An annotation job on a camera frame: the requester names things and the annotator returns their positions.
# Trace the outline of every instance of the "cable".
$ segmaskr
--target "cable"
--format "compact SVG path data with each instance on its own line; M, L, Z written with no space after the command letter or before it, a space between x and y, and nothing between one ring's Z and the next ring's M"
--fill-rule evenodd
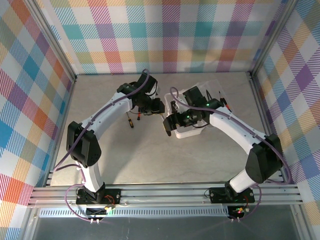
M259 207L260 203L261 203L261 198L262 198L262 191L261 191L261 188L257 185L255 186L256 188L259 189L259 199L258 199L258 202L256 203L254 209L248 214L248 215L245 215L244 217L241 218L241 220L243 219L246 219L247 217L251 216L252 214L254 214L255 211L257 211L257 208Z
M130 113L132 113L132 114L140 114L140 113L135 113L135 112L132 112L131 110L129 111Z
M245 200L246 200L246 205L245 205L245 207L244 207L244 208L247 208L247 207L248 207L248 205L249 205L249 199L248 199L248 197L247 197L247 196L244 196L244 198L245 198Z
M242 122L240 122L240 121L237 120L236 118L231 117L229 114L224 113L224 112L222 112L222 111L219 111L219 110L216 110L216 109L211 109L211 108L190 106L190 105L187 105L187 104L179 101L179 99L178 99L179 91L178 91L178 89L176 89L174 86L170 87L170 94L171 94L171 96L173 97L173 99L174 99L178 104L180 104L180 105L182 105L182 106L185 106L185 107L190 108L190 109L198 110L198 111L208 111L208 112L217 113L217 114L220 114L220 115L222 115L222 116L224 116L224 117L232 120L234 123L236 123L236 124L237 124L238 126L240 126L242 129L244 129L245 131L249 132L254 138L257 138L258 140L260 140L261 142L263 142L264 144L266 144L266 145L278 156L278 158L281 160L281 162L283 163L283 166L284 166L284 168L285 168L285 170L287 171L287 174L288 174L288 180L285 181L285 182L273 181L273 180L270 180L270 179L268 179L268 181L270 181L270 182L272 182L272 183L275 183L275 184L279 184L279 185L288 185L288 184L291 183L291 181L292 181L292 175L291 175L289 166L288 166L286 160L284 159L284 157L278 152L278 150L277 150L274 146L272 146L269 142L267 142L267 141L266 141L265 139L263 139L262 137L256 135L254 131L252 131L250 128L248 128L247 126L245 126Z
M203 194L207 199L210 198L209 196L206 195L206 192L207 192L208 190L210 190L210 189L208 188L207 190L205 190L205 192L204 192L204 194Z
M90 223L91 220L89 220L88 218L85 218L85 217L83 217L83 216L80 216L78 213L76 213L76 212L70 207L70 205L69 205L69 203L68 203L68 201L67 201L67 194L68 194L68 192L70 191L70 189L72 189L73 187L76 187L76 186L82 187L82 186L84 186L84 185L85 185L84 183L81 183L81 184L74 184L74 185L68 187L68 189L65 191L65 194L64 194L64 201L65 201L65 204L66 204L66 206L68 207L68 209L69 209L74 215L76 215L78 218L80 218L80 219L82 219L82 220L87 221L87 222Z
M85 132L87 131L87 129L89 128L89 126L93 124L93 122L96 120L96 118L97 118L101 113L103 113L106 109L108 109L109 107L113 106L113 105L116 104L117 102L119 102L119 101L121 101L121 100L123 100L123 99L125 99L125 98L127 98L127 97L130 97L130 96L132 96L132 95L134 95L134 94L136 94L137 92L139 92L139 91L147 84L147 82L148 82L148 80L149 80L149 77L150 77L150 72L149 72L149 70L146 69L146 68L145 68L144 70L142 70L142 73L144 73L144 72L146 72L146 78L145 78L143 84L142 84L140 87L138 87L136 90L134 90L133 92L130 92L130 93L127 94L127 95L124 95L124 96L122 96L122 97L119 97L119 98L116 99L114 102L111 102L111 103L109 103L108 105L106 105L105 107L101 108L101 109L93 116L93 118L91 118L91 121L89 121L89 122L87 123L87 125L83 128L83 130L81 131L81 133L79 134L79 136L76 138L76 140L74 141L73 145L70 147L70 149L68 150L68 152L67 152L67 153L64 155L64 157L58 162L58 164L53 168L53 171L54 171L54 172L59 171L59 170L64 169L64 168L67 168L67 167L71 167L70 165L68 165L68 166L64 166L64 167L62 167L62 168L59 168L60 165L67 159L67 157L68 157L68 156L71 154L71 152L75 149L76 145L78 144L78 142L80 141L80 139L82 138L82 136L85 134ZM82 169L80 169L80 172L81 172L81 176L82 176L83 181L86 182L86 178L85 178L85 175L84 175ZM68 187L68 189L65 191L65 194L64 194L64 201L65 201L66 206L69 208L69 210L70 210L73 214L75 214L78 218L80 218L80 219L82 219L82 220L84 220L84 221L87 221L87 222L91 222L89 219L87 219L87 218L85 218L85 217L82 217L82 216L80 216L79 214L77 214L77 213L70 207L70 205L69 205L69 203L68 203L68 201L67 201L67 194L68 194L68 192L69 192L70 189L72 189L73 187L76 187L76 186L78 186L78 187L83 187L84 185L85 185L85 184L82 183L82 184L74 184L74 185Z
M146 94L146 95L149 96L149 97L151 97L151 96L153 96L153 95L156 94L157 90L158 90L158 82L156 81L156 82L155 82L155 90L154 90L154 92L153 92L152 94Z
M105 198L109 200L110 204L115 205L116 202L113 196L107 195L105 196Z
M203 126L195 126L195 125L192 125L192 127L196 128L196 129L202 129L206 126L210 125L209 123L207 123L206 125L203 125Z
M68 165L65 165L65 166L61 166L61 167L59 167L59 168L57 168L55 171L57 172L57 171L60 171L60 170L62 170L62 169L66 169L66 168L68 168L68 167L77 167L77 168L80 168L80 166L78 165L78 164L68 164Z

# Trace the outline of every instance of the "marker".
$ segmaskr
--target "marker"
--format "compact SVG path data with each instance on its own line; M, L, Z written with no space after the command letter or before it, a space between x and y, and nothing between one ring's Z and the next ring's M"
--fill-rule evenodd
M138 108L138 117L137 117L137 120L140 121L140 115L141 115L141 112L140 112L140 107Z
M219 95L220 95L220 102L222 102L226 106L226 108L232 113L232 111L231 111L226 99L224 97L221 97L221 92L220 91L219 91Z

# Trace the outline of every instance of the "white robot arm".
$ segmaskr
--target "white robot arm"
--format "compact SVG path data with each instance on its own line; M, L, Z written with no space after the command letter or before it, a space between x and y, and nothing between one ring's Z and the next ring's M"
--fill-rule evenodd
M77 137L84 128L89 125L70 155L81 167L85 178L84 187L91 195L91 198L96 199L97 203L104 197L103 192L105 188L98 166L98 160L101 156L101 149L98 141L101 136L119 118L119 116L130 111L135 106L138 106L140 112L144 115L162 114L165 112L164 104L161 102L160 98L156 98L158 93L158 82L150 75L147 83L141 90L132 96L126 97L129 93L132 93L142 86L146 81L146 77L147 75L143 73L137 82L121 85L111 100L95 114L83 120L81 123L73 121L68 126L67 151L74 145ZM94 119L94 116L99 112L101 113Z
M177 112L172 108L173 114L167 116L163 121L168 136L171 136L171 131L177 129L177 125L188 127L197 124L198 121L204 120L207 124L226 133L248 154L245 169L225 184L225 193L230 200L248 188L263 183L282 167L281 160L265 144L265 142L269 143L279 153L282 153L278 136L275 134L266 136L264 133L253 129L234 116L221 101L215 98L207 101L196 86L185 91L183 96L188 105L195 107L195 109L189 108L184 112ZM219 113L206 111L206 109L217 110Z

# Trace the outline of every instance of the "plaid wallpaper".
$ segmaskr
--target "plaid wallpaper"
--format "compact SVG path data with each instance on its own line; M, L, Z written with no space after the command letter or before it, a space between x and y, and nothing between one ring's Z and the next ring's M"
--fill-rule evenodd
M320 1L300 0L258 74L314 232L320 239Z
M79 74L247 72L286 0L38 0Z
M23 0L0 0L0 239L18 237L72 82Z

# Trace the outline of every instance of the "clear plastic container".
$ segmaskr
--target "clear plastic container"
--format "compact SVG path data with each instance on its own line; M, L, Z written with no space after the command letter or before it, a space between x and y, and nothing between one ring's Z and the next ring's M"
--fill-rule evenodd
M197 83L194 86L197 86L199 88L200 92L202 93L202 95L207 100L208 100L208 96L207 96L206 90L209 92L210 96L213 99L220 100L220 97L223 97L226 100L226 102L228 103L228 105L231 108L231 110L232 110L232 107L229 104L228 98L226 97L226 94L223 91L223 89L222 89L221 85L219 84L218 80L214 79L214 80L210 80L210 81L206 81L206 82L202 82L202 83ZM179 90L179 97L178 98L182 102L184 102L185 104L187 104L187 101L184 98L183 93L185 91L187 91L188 89ZM172 114L170 102L173 101L174 99L173 99L173 97L171 96L170 93L167 93L167 94L164 95L164 100L165 100L166 108L168 110L168 114L167 115L169 116L170 114ZM182 112L184 112L184 111L186 111L188 109L187 107L181 106L178 103L176 105L178 106L178 112L179 113L182 113ZM195 126L196 127L201 127L201 126L206 125L206 124L207 123L204 120L202 120L202 121L198 122L197 124L195 124ZM208 125L208 126L205 126L203 128L196 128L196 127L193 127L193 126L179 127L178 126L177 129L174 130L175 136L178 139L183 139L183 138L199 135L205 128L213 128L212 125Z

